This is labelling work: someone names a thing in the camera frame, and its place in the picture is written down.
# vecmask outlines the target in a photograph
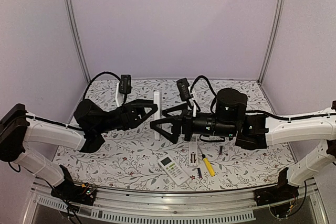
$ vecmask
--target remote control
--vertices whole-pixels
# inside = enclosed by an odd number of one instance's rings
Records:
[[[179,167],[179,165],[171,158],[171,156],[166,155],[160,158],[158,161],[159,165],[178,186],[189,179],[188,174]]]

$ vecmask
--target screwdriver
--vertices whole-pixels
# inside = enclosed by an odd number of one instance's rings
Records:
[[[209,160],[207,159],[207,157],[205,157],[205,155],[203,154],[201,148],[198,147],[198,149],[201,151],[203,162],[204,162],[206,168],[208,169],[208,172],[209,172],[210,176],[215,176],[215,171],[212,168],[212,165],[210,164]]]

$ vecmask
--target table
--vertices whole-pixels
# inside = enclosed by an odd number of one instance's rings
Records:
[[[247,94],[248,109],[271,111],[260,87],[254,81],[212,80],[211,84],[216,92],[230,87]],[[112,110],[116,107],[115,88],[114,80],[95,81],[87,98],[103,110]],[[181,103],[176,80],[132,80],[132,93],[128,96],[128,101],[137,98],[153,99],[153,91],[162,92],[163,109]],[[206,82],[200,80],[195,91],[202,111],[209,111],[213,95]],[[200,162],[203,178],[199,179],[197,170],[188,167],[188,142],[179,140],[175,145],[163,137],[156,141],[149,122],[147,120],[134,130],[104,134],[106,142],[92,154],[79,153],[60,146],[54,162],[66,166],[76,181],[90,182],[101,187],[169,192],[228,190],[268,185],[277,181],[278,172],[282,168],[294,162],[286,143],[265,150],[247,151],[234,146],[234,141],[199,142],[216,172],[211,177],[203,162]],[[220,145],[223,146],[222,155],[218,154]],[[157,159],[166,153],[190,176],[180,186],[174,184],[158,165]]]

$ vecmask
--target screwdriver handle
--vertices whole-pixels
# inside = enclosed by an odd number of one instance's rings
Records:
[[[204,157],[203,161],[204,161],[206,168],[208,169],[210,176],[215,176],[215,171],[212,168],[212,165],[210,164],[209,160],[206,157]]]

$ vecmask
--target vent grille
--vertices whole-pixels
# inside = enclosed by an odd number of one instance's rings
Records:
[[[38,203],[61,211],[66,211],[67,206],[57,200],[39,196]],[[241,223],[255,220],[253,211],[240,212],[232,215],[206,216],[206,217],[142,217],[135,215],[116,214],[105,210],[92,209],[91,216],[84,216],[92,219],[104,220],[118,224],[223,224]]]

